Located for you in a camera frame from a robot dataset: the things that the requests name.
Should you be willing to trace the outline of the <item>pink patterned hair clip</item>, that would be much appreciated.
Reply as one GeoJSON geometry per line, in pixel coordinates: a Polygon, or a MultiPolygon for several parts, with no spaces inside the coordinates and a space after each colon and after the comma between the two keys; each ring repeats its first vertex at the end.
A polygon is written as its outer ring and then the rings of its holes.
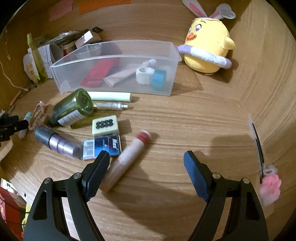
{"type": "Polygon", "coordinates": [[[40,126],[46,126],[46,123],[49,120],[47,107],[48,106],[43,101],[38,102],[29,120],[30,131],[34,131],[37,127],[40,126]]]}

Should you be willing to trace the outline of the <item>purple cylindrical bottle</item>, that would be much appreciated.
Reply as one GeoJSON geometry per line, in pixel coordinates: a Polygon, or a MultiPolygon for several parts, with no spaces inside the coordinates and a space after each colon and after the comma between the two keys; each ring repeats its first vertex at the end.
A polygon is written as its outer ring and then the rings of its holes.
{"type": "Polygon", "coordinates": [[[67,140],[45,126],[37,127],[34,131],[34,135],[41,144],[59,154],[75,159],[81,158],[81,146],[67,140]]]}

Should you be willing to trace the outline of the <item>blue card box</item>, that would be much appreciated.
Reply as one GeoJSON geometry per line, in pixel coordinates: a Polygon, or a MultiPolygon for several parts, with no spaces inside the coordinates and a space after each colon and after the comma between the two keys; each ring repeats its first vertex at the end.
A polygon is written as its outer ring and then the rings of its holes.
{"type": "Polygon", "coordinates": [[[95,159],[101,151],[106,151],[110,156],[118,156],[121,153],[121,141],[119,135],[109,135],[82,141],[81,159],[95,159]]]}

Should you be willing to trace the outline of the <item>pink tube with red cap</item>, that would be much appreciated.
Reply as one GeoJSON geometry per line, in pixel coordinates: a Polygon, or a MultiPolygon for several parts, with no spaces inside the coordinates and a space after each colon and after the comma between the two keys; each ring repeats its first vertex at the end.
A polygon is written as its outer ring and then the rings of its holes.
{"type": "Polygon", "coordinates": [[[151,134],[149,132],[142,130],[138,133],[138,135],[133,138],[131,143],[121,152],[118,158],[112,162],[104,175],[99,189],[104,193],[110,191],[116,182],[145,150],[150,141],[151,134]]]}

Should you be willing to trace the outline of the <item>mahjong tile block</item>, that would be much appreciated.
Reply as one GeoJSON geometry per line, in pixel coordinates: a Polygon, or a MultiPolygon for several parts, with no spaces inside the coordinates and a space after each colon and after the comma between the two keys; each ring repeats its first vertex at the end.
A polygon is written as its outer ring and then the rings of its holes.
{"type": "Polygon", "coordinates": [[[92,135],[94,138],[108,135],[119,135],[119,127],[116,115],[93,119],[92,135]]]}

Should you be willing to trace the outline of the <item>dark green glass bottle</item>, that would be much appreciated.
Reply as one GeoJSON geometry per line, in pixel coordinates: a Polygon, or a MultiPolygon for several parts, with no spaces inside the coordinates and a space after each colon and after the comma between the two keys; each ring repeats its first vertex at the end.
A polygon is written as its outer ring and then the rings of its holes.
{"type": "Polygon", "coordinates": [[[92,115],[94,105],[88,92],[79,88],[58,102],[47,121],[47,126],[70,126],[92,115]]]}

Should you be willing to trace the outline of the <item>silver pen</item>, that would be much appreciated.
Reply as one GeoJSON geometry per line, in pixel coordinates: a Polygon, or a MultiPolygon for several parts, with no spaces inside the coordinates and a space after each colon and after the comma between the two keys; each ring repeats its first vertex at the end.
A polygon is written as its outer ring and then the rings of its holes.
{"type": "Polygon", "coordinates": [[[125,109],[129,109],[129,106],[127,104],[122,104],[121,102],[94,103],[93,107],[97,110],[122,111],[125,109]]]}

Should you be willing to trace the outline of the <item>pale green tube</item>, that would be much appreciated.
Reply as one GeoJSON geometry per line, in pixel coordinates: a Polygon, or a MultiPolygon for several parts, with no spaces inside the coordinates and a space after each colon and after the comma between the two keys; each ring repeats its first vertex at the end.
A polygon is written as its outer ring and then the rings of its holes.
{"type": "Polygon", "coordinates": [[[88,91],[87,93],[93,101],[132,101],[132,95],[128,92],[88,91]]]}

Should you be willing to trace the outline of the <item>red foil packet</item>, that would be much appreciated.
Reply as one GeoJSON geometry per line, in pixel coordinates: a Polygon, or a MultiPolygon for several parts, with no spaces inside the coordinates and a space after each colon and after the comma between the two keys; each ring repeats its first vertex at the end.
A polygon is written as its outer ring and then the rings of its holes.
{"type": "Polygon", "coordinates": [[[119,58],[98,59],[86,77],[82,80],[80,85],[86,88],[99,87],[102,84],[103,79],[106,78],[109,71],[114,66],[117,66],[118,63],[119,58]]]}

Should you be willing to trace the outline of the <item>beige tube with white cap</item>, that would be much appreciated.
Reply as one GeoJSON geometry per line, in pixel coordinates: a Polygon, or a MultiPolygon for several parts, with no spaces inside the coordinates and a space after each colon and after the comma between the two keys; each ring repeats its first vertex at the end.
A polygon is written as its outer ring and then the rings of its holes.
{"type": "MultiPolygon", "coordinates": [[[[157,65],[156,59],[150,59],[148,61],[143,62],[138,68],[140,67],[150,67],[150,68],[155,68],[157,65]]],[[[114,87],[117,85],[119,82],[135,75],[136,76],[136,70],[137,68],[128,68],[125,70],[121,70],[118,73],[112,74],[104,78],[104,82],[109,86],[109,87],[114,87]]]]}

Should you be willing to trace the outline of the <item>blue tape roll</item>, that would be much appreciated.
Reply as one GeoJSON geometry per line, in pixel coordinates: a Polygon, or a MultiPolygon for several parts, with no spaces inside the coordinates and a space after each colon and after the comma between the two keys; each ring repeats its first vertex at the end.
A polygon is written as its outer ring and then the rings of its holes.
{"type": "Polygon", "coordinates": [[[156,69],[151,79],[151,87],[155,90],[162,90],[166,80],[166,70],[156,69]]]}

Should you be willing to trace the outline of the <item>white tape roll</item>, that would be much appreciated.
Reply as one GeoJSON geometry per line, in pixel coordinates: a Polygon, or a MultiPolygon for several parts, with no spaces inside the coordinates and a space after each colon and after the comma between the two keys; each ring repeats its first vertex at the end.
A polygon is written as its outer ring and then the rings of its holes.
{"type": "Polygon", "coordinates": [[[141,85],[150,85],[154,69],[150,67],[140,67],[136,70],[136,81],[141,85]]]}

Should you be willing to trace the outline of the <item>clear plastic storage bin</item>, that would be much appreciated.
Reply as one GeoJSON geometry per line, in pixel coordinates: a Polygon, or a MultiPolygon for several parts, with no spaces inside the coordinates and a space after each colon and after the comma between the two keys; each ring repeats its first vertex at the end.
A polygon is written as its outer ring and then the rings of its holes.
{"type": "Polygon", "coordinates": [[[73,92],[79,88],[87,91],[130,92],[169,96],[181,57],[171,42],[155,40],[120,40],[100,43],[102,53],[100,56],[78,59],[74,53],[66,55],[51,66],[55,83],[61,93],[73,92]],[[155,90],[151,85],[141,85],[133,75],[114,87],[109,87],[104,81],[97,88],[82,87],[80,83],[95,65],[98,59],[119,58],[107,76],[128,68],[138,68],[143,62],[156,59],[154,68],[166,70],[166,80],[162,90],[155,90]]]}

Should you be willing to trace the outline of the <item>small white cardboard box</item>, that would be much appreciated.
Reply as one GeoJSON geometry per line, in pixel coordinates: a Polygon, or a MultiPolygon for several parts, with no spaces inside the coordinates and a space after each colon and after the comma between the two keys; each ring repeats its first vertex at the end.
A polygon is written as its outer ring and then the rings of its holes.
{"type": "Polygon", "coordinates": [[[98,43],[100,41],[101,41],[101,37],[99,33],[89,30],[75,41],[75,46],[78,49],[86,44],[98,43]]]}

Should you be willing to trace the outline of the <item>pink sticky note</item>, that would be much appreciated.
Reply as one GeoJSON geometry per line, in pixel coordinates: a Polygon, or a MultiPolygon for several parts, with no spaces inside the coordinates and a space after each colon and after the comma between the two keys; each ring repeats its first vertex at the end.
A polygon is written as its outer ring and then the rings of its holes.
{"type": "Polygon", "coordinates": [[[73,10],[73,0],[62,0],[49,9],[49,21],[52,22],[73,10]]]}

